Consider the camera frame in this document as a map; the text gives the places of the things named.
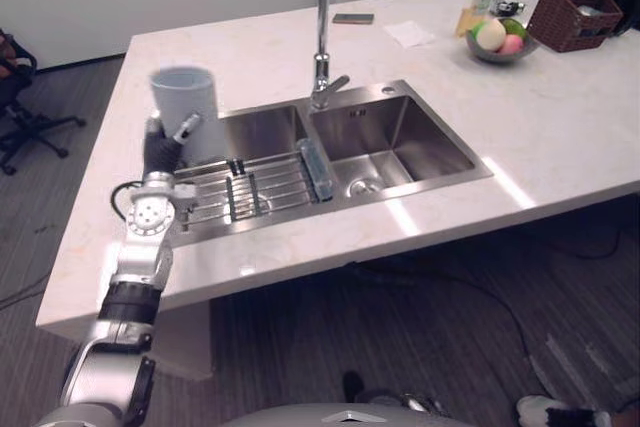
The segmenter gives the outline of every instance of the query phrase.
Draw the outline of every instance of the stainless steel sink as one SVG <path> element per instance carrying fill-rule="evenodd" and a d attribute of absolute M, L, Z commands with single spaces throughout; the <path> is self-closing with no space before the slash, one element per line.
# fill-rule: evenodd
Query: stainless steel sink
<path fill-rule="evenodd" d="M 224 120 L 244 171 L 219 162 L 177 173 L 199 185 L 198 206 L 181 213 L 177 245 L 491 175 L 404 81 L 338 92 L 323 111 L 305 98 Z M 330 200 L 323 182 L 333 185 Z"/>

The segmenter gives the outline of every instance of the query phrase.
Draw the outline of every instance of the black cable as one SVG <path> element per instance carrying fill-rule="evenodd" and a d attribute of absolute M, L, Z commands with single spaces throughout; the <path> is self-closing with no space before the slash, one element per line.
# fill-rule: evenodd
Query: black cable
<path fill-rule="evenodd" d="M 406 259 L 411 260 L 412 262 L 417 262 L 418 259 L 416 259 L 415 257 L 412 257 L 410 255 L 401 255 L 401 257 L 404 257 Z M 373 269 L 374 271 L 378 271 L 378 272 L 383 272 L 380 269 Z M 518 320 L 518 317 L 516 316 L 515 312 L 513 311 L 513 309 L 511 308 L 511 306 L 509 306 L 509 304 L 507 304 L 504 300 L 502 300 L 500 297 L 498 297 L 496 294 L 494 294 L 493 292 L 491 292 L 490 290 L 488 290 L 485 287 L 482 287 L 481 285 L 478 284 L 474 284 L 473 282 L 470 282 L 468 280 L 465 279 L 461 279 L 459 277 L 455 277 L 451 274 L 447 274 L 445 272 L 440 272 L 437 270 L 421 270 L 420 272 L 415 272 L 415 271 L 411 271 L 411 272 L 407 272 L 407 271 L 386 271 L 387 273 L 390 274 L 401 274 L 401 275 L 408 275 L 408 276 L 424 276 L 424 277 L 430 277 L 430 278 L 434 278 L 437 280 L 446 280 L 449 282 L 453 282 L 453 283 L 459 283 L 462 285 L 466 285 L 467 287 L 471 287 L 479 292 L 481 292 L 482 294 L 486 295 L 487 297 L 495 300 L 498 304 L 500 304 L 500 306 L 502 306 L 511 316 L 511 319 L 513 320 L 514 325 L 516 326 L 516 331 L 518 332 L 518 337 L 520 337 L 520 343 L 522 344 L 522 350 L 527 358 L 527 362 L 529 364 L 529 366 L 531 367 L 531 370 L 533 371 L 533 374 L 536 377 L 536 380 L 538 381 L 538 384 L 540 384 L 540 387 L 543 390 L 543 393 L 548 396 L 549 398 L 553 398 L 553 395 L 549 392 L 549 390 L 547 389 L 547 387 L 545 386 L 544 382 L 542 381 L 542 379 L 540 378 L 540 375 L 538 374 L 538 371 L 536 370 L 535 366 L 533 365 L 533 360 L 531 359 L 531 351 L 529 350 L 529 345 L 527 344 L 527 339 L 524 335 L 524 329 L 522 328 L 522 324 L 520 323 L 520 321 Z"/>
<path fill-rule="evenodd" d="M 32 283 L 30 283 L 29 285 L 27 285 L 26 287 L 23 287 L 22 289 L 14 292 L 11 295 L 8 295 L 7 297 L 5 297 L 4 299 L 0 299 L 0 306 L 2 304 L 4 304 L 5 302 L 10 302 L 11 300 L 15 299 L 16 297 L 21 296 L 22 294 L 24 294 L 25 292 L 28 292 L 29 290 L 33 289 L 36 285 L 38 285 L 40 282 L 42 282 L 43 280 L 45 280 L 47 277 L 49 277 L 49 275 L 51 274 L 51 270 L 49 269 L 47 271 L 46 274 L 42 275 L 41 277 L 38 277 L 37 280 L 34 280 Z"/>
<path fill-rule="evenodd" d="M 622 414 L 625 410 L 627 410 L 629 407 L 631 407 L 633 404 L 636 404 L 636 403 L 640 403 L 640 396 L 634 397 L 633 399 L 628 400 L 627 402 L 622 404 L 620 407 L 616 409 L 616 414 Z"/>
<path fill-rule="evenodd" d="M 114 188 L 111 191 L 111 197 L 109 198 L 109 203 L 111 204 L 111 208 L 116 213 L 116 215 L 120 217 L 122 220 L 125 220 L 125 216 L 122 213 L 122 211 L 118 208 L 118 204 L 116 202 L 116 198 L 118 194 L 122 189 L 130 189 L 131 187 L 140 187 L 141 185 L 142 185 L 142 182 L 140 182 L 139 180 L 131 180 L 129 182 L 124 182 L 118 185 L 116 188 Z"/>
<path fill-rule="evenodd" d="M 580 259 L 580 260 L 604 260 L 604 259 L 613 257 L 616 254 L 616 252 L 618 252 L 618 249 L 620 247 L 620 238 L 622 237 L 622 229 L 617 229 L 616 236 L 613 241 L 613 245 L 609 249 L 607 249 L 602 254 L 586 255 L 586 254 L 581 254 L 579 252 L 573 252 L 569 249 L 565 249 L 564 247 L 560 247 L 559 245 L 549 242 L 547 240 L 544 240 L 538 237 L 537 235 L 533 235 L 527 232 L 521 232 L 517 230 L 513 230 L 511 232 L 521 235 L 523 237 L 528 237 L 530 239 L 533 239 L 536 242 L 544 245 L 548 249 L 555 250 L 556 252 L 560 252 L 561 254 L 568 255 L 569 257 L 575 257 L 576 259 Z"/>
<path fill-rule="evenodd" d="M 13 306 L 13 305 L 15 305 L 15 304 L 17 304 L 19 302 L 22 302 L 23 300 L 31 299 L 33 297 L 37 297 L 38 295 L 42 295 L 42 294 L 44 294 L 44 289 L 38 290 L 37 292 L 34 292 L 32 294 L 29 294 L 29 295 L 25 295 L 23 297 L 18 297 L 17 299 L 12 300 L 8 304 L 3 305 L 2 307 L 0 307 L 0 312 L 8 309 L 9 307 L 11 307 L 11 306 Z"/>

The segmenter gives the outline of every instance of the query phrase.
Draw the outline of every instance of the white cup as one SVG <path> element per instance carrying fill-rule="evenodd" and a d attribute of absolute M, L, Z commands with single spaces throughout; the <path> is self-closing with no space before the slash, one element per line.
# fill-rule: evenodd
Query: white cup
<path fill-rule="evenodd" d="M 227 157 L 224 123 L 218 119 L 213 76 L 199 67 L 169 67 L 151 75 L 151 90 L 167 136 L 178 131 L 191 114 L 203 122 L 182 149 L 187 165 Z"/>

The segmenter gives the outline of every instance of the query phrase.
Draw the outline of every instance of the shoe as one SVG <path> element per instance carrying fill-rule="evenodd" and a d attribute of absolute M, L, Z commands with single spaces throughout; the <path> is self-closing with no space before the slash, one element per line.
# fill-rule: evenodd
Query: shoe
<path fill-rule="evenodd" d="M 584 427 L 612 427 L 611 417 L 606 412 L 593 412 L 590 410 L 574 409 L 564 402 L 552 400 L 540 395 L 523 397 L 518 401 L 516 410 L 520 415 L 520 425 L 522 427 L 547 427 L 549 420 L 554 417 L 556 424 L 564 419 L 563 413 L 567 415 L 565 420 L 584 419 Z"/>
<path fill-rule="evenodd" d="M 520 415 L 518 422 L 522 427 L 546 427 L 549 420 L 547 409 L 569 410 L 570 407 L 559 400 L 551 400 L 541 395 L 523 397 L 516 405 Z"/>

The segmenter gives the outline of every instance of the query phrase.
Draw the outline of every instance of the fruit bowl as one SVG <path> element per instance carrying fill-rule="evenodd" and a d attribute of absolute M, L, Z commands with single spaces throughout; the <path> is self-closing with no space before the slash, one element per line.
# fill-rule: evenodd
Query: fruit bowl
<path fill-rule="evenodd" d="M 498 20 L 504 24 L 504 21 L 508 19 Z M 497 52 L 483 49 L 482 47 L 480 47 L 480 45 L 478 45 L 478 42 L 476 41 L 476 38 L 471 30 L 467 31 L 466 38 L 469 50 L 471 50 L 471 52 L 473 52 L 473 54 L 479 59 L 484 60 L 485 62 L 490 62 L 492 64 L 508 64 L 511 62 L 515 62 L 526 57 L 538 48 L 538 43 L 529 34 L 527 34 L 523 39 L 524 46 L 522 50 L 516 52 L 515 54 L 499 54 Z"/>

